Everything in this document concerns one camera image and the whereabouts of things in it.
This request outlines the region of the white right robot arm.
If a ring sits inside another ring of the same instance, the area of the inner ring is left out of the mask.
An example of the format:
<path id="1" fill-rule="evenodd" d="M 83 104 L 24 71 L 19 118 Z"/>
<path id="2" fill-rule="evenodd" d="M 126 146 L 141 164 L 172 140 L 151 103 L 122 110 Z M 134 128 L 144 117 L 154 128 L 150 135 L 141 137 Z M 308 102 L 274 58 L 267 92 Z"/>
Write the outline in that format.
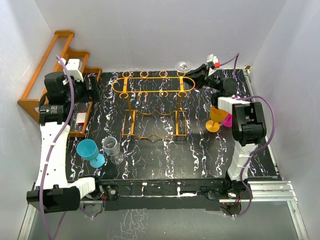
<path id="1" fill-rule="evenodd" d="M 187 83 L 197 89 L 203 86 L 216 90 L 211 96 L 210 120 L 206 129 L 215 133 L 227 115 L 231 115 L 234 151 L 231 164 L 226 173 L 229 181 L 223 185 L 223 194 L 233 199 L 241 192 L 240 184 L 248 178 L 249 159 L 266 136 L 266 123 L 262 104 L 236 98 L 238 83 L 235 77 L 221 78 L 214 74 L 217 64 L 202 64 L 199 68 L 185 74 L 192 79 Z"/>

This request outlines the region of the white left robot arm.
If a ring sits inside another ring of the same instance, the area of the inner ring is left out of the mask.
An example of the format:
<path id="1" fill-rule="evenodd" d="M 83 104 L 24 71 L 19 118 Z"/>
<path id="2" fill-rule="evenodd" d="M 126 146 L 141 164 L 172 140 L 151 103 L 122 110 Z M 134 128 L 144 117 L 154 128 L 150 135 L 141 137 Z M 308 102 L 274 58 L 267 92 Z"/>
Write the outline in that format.
<path id="1" fill-rule="evenodd" d="M 72 103 L 97 100 L 99 86 L 94 76 L 93 88 L 87 89 L 82 80 L 68 83 L 62 71 L 45 75 L 47 92 L 39 101 L 39 126 L 41 131 L 41 156 L 34 190 L 26 193 L 26 200 L 46 214 L 76 211 L 81 199 L 88 195 L 97 200 L 103 195 L 102 185 L 93 176 L 82 177 L 69 183 L 66 177 L 66 150 L 70 132 Z"/>

